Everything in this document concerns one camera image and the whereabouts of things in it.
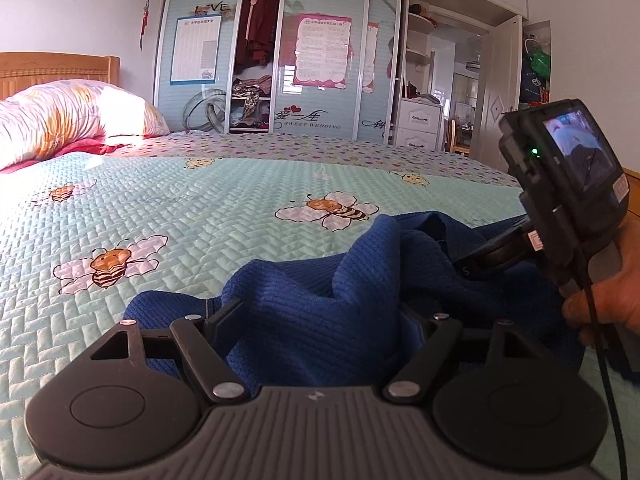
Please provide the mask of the person's right hand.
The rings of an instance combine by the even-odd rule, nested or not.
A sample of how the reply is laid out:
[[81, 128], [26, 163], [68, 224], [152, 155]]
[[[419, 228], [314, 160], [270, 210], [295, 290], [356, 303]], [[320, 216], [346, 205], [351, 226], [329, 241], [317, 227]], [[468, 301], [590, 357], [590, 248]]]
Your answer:
[[[616, 245], [623, 259], [620, 272], [592, 286], [594, 305], [601, 323], [623, 324], [635, 334], [640, 328], [640, 230], [639, 219], [626, 219], [616, 233]], [[565, 300], [563, 315], [571, 326], [579, 327], [579, 340], [594, 346], [594, 329], [585, 292]]]

